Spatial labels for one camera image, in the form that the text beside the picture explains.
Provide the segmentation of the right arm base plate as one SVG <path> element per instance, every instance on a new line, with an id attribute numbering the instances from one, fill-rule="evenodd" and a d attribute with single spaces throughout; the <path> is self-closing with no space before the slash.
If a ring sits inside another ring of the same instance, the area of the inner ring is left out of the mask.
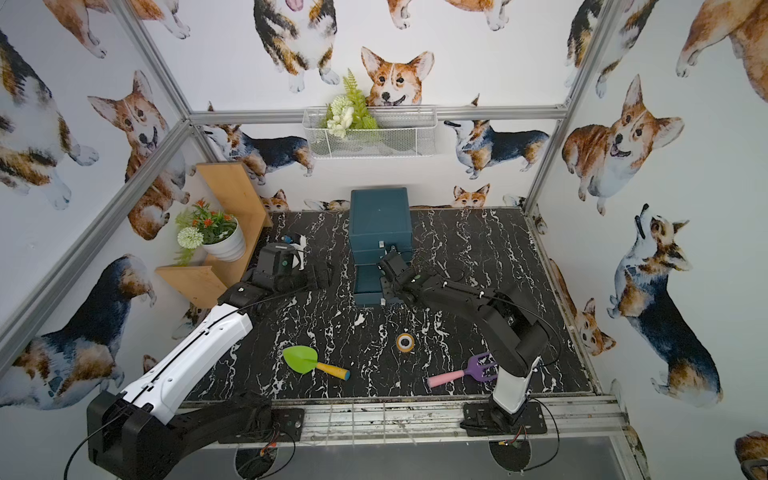
<path id="1" fill-rule="evenodd" d="M 487 403 L 465 403 L 463 419 L 459 423 L 470 437 L 509 436 L 520 434 L 545 434 L 548 432 L 542 406 L 533 401 L 526 402 L 519 411 L 510 414 L 493 401 Z"/>

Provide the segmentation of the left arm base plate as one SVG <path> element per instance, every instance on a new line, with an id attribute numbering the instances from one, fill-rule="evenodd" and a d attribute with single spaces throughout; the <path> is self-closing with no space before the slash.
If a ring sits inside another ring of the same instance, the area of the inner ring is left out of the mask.
<path id="1" fill-rule="evenodd" d="M 264 409 L 247 423 L 242 432 L 225 436 L 219 444 L 291 442 L 300 440 L 305 410 L 302 408 Z"/>

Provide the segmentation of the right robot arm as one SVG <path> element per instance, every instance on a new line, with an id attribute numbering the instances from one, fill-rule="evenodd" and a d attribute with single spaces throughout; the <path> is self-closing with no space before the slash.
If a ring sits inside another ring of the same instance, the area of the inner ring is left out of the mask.
<path id="1" fill-rule="evenodd" d="M 545 323 L 524 312 L 503 291 L 482 290 L 436 273 L 419 272 L 395 249 L 377 268 L 387 299 L 452 315 L 478 328 L 497 369 L 489 408 L 492 425 L 484 430 L 510 433 L 527 402 L 533 370 L 549 343 Z"/>

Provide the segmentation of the teal bottom drawer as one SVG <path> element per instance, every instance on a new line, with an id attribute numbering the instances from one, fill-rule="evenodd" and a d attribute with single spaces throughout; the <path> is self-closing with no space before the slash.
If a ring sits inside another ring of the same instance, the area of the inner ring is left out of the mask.
<path id="1" fill-rule="evenodd" d="M 375 265 L 355 267 L 353 298 L 357 306 L 373 307 L 386 304 L 381 278 L 381 271 Z"/>

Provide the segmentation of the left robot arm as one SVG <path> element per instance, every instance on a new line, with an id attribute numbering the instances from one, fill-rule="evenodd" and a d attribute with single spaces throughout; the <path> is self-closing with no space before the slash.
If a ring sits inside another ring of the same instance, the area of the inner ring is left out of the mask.
<path id="1" fill-rule="evenodd" d="M 83 445 L 91 463 L 119 479 L 163 479 L 188 455 L 238 435 L 272 441 L 271 402 L 245 392 L 190 413 L 181 404 L 202 377 L 253 329 L 259 306 L 327 288 L 330 263 L 301 242 L 270 243 L 255 267 L 229 287 L 208 316 L 171 353 L 118 394 L 88 406 Z"/>

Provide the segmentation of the orange tape roll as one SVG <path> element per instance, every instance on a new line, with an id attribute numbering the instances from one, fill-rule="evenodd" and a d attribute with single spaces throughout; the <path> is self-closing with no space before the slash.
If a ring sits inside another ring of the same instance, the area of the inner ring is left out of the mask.
<path id="1" fill-rule="evenodd" d="M 396 338 L 396 346 L 402 353 L 411 352 L 415 346 L 414 337 L 409 333 L 402 333 Z"/>

